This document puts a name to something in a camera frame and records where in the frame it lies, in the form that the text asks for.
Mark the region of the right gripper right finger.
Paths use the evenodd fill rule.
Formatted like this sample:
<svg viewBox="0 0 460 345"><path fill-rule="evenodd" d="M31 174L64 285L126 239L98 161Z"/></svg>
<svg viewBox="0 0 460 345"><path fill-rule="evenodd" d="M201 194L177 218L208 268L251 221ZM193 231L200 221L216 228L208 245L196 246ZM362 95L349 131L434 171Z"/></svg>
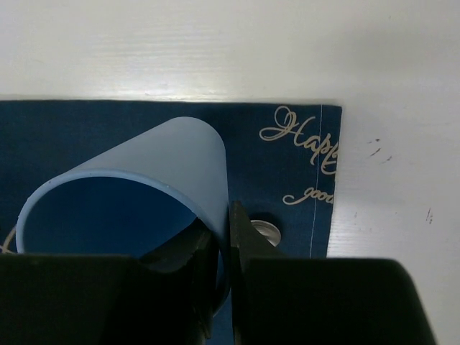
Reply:
<svg viewBox="0 0 460 345"><path fill-rule="evenodd" d="M284 255L229 213L236 344L434 344L414 283L391 259Z"/></svg>

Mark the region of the light blue plastic cup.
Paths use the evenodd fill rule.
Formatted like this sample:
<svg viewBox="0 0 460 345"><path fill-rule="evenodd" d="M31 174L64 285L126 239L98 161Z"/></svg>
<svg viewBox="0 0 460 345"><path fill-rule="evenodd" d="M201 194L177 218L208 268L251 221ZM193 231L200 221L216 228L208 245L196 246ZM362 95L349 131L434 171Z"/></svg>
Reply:
<svg viewBox="0 0 460 345"><path fill-rule="evenodd" d="M170 119L42 184L23 205L17 251L139 258L195 220L216 239L213 310L229 294L229 193L218 132Z"/></svg>

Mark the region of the dark blue cloth placemat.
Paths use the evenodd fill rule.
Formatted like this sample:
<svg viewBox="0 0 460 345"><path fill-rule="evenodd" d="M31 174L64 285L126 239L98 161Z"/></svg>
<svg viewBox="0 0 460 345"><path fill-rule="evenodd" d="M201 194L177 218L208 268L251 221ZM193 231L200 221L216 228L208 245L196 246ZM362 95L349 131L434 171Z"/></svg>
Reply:
<svg viewBox="0 0 460 345"><path fill-rule="evenodd" d="M223 140L229 213L238 201L250 221L268 221L280 230L280 249L296 257L324 257L341 114L341 107L330 105L4 101L1 222L8 231L1 238L1 256L21 254L17 219L42 184L170 119L193 117L211 125ZM213 319L230 314L231 286L229 231L229 294L213 311L211 334Z"/></svg>

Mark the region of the metal spoon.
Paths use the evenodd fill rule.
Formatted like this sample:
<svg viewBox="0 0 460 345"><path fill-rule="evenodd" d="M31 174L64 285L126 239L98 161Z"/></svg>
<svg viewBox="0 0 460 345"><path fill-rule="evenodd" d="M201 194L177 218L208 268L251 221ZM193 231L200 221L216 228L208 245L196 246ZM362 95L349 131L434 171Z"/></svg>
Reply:
<svg viewBox="0 0 460 345"><path fill-rule="evenodd" d="M251 220L253 227L274 247L281 242L280 230L272 223L263 220Z"/></svg>

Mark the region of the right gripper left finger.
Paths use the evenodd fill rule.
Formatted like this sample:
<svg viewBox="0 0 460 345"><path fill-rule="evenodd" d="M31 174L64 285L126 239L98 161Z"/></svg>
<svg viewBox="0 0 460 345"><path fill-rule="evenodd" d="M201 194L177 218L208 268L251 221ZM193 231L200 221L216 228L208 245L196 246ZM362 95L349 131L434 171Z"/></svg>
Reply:
<svg viewBox="0 0 460 345"><path fill-rule="evenodd" d="M199 220L140 259L1 256L3 344L203 344L218 246Z"/></svg>

